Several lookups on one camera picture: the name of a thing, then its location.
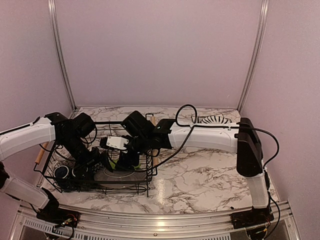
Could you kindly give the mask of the grey reindeer plate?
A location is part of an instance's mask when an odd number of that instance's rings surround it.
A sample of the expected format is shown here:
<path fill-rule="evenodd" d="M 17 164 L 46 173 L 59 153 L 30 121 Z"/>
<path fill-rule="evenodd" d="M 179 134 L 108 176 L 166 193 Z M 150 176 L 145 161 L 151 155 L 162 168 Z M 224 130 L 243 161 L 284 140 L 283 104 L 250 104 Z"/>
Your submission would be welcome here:
<path fill-rule="evenodd" d="M 109 172 L 103 168 L 94 174 L 94 180 L 107 189 L 124 189 L 143 183 L 146 180 L 146 173 L 120 170 Z"/>

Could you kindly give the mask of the striped round plate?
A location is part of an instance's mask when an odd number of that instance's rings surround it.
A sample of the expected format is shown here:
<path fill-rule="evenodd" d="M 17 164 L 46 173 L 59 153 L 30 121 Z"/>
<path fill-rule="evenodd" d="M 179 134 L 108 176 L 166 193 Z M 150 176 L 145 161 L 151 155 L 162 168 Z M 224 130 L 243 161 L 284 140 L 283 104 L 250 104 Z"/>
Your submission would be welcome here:
<path fill-rule="evenodd" d="M 200 120 L 201 124 L 229 124 L 231 123 L 231 119 L 225 118 L 223 116 L 218 116 L 218 115 L 210 115 L 210 116 L 205 116 Z"/>

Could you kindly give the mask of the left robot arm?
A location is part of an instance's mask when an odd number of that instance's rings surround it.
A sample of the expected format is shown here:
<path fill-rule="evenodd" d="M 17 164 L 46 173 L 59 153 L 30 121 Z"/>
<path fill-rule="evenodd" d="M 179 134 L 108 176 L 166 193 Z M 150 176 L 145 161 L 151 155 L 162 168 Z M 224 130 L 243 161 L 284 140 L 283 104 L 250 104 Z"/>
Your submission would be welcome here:
<path fill-rule="evenodd" d="M 73 119 L 59 112 L 38 117 L 35 121 L 1 132 L 0 160 L 34 147 L 36 145 L 57 142 L 75 159 L 75 174 L 81 174 L 98 160 L 100 153 L 94 147 L 88 149 L 83 143 L 96 125 L 92 118 L 81 113 Z M 58 223 L 63 219 L 63 211 L 58 200 L 45 188 L 38 188 L 29 182 L 10 174 L 4 165 L 0 165 L 0 191 L 11 197 L 23 200 L 38 208 L 38 214 Z"/>

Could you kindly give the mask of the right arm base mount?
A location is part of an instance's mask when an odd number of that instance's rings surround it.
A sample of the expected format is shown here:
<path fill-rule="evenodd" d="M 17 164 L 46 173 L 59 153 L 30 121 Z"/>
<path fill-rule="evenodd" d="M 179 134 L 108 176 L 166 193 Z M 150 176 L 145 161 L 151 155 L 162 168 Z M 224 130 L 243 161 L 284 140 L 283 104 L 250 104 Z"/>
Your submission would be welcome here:
<path fill-rule="evenodd" d="M 269 205 L 266 208 L 252 207 L 250 210 L 235 212 L 232 213 L 230 217 L 234 229 L 261 225 L 275 219 Z"/>

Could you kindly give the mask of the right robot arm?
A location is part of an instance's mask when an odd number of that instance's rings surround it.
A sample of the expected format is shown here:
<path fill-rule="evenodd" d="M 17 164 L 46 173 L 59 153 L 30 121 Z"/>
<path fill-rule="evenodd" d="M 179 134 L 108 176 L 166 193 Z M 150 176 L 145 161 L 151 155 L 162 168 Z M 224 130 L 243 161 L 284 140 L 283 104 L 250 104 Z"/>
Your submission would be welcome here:
<path fill-rule="evenodd" d="M 217 123 L 198 120 L 195 115 L 191 123 L 179 122 L 178 118 L 163 118 L 157 125 L 135 110 L 121 123 L 128 133 L 125 136 L 108 136 L 100 145 L 127 154 L 141 154 L 151 150 L 183 147 L 215 149 L 236 154 L 236 170 L 246 179 L 252 209 L 247 219 L 258 224 L 271 212 L 270 181 L 267 163 L 263 161 L 262 142 L 258 133 L 272 133 L 255 128 L 249 118 L 239 122 Z"/>

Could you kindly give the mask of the green plate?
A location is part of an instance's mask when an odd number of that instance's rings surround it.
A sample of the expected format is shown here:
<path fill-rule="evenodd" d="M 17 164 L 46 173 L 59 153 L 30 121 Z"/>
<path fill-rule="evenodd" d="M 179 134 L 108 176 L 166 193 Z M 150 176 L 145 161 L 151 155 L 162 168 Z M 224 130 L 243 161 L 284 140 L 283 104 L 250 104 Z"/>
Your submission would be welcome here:
<path fill-rule="evenodd" d="M 114 161 L 110 161 L 109 163 L 110 163 L 112 169 L 117 170 L 117 171 L 135 172 L 141 167 L 140 163 L 137 166 L 134 166 L 134 165 L 125 166 L 123 164 L 120 164 L 120 163 L 114 162 Z"/>

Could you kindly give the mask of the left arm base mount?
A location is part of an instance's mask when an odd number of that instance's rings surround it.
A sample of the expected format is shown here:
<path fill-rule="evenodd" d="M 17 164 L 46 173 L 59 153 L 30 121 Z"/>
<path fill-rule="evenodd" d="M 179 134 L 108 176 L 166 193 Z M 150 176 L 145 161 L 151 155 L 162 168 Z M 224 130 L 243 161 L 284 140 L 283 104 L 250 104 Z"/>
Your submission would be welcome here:
<path fill-rule="evenodd" d="M 76 228 L 80 213 L 60 208 L 60 204 L 54 195 L 44 188 L 42 190 L 44 190 L 48 196 L 48 203 L 43 208 L 38 209 L 36 217 L 40 220 L 56 224 L 56 228 L 63 226 Z"/>

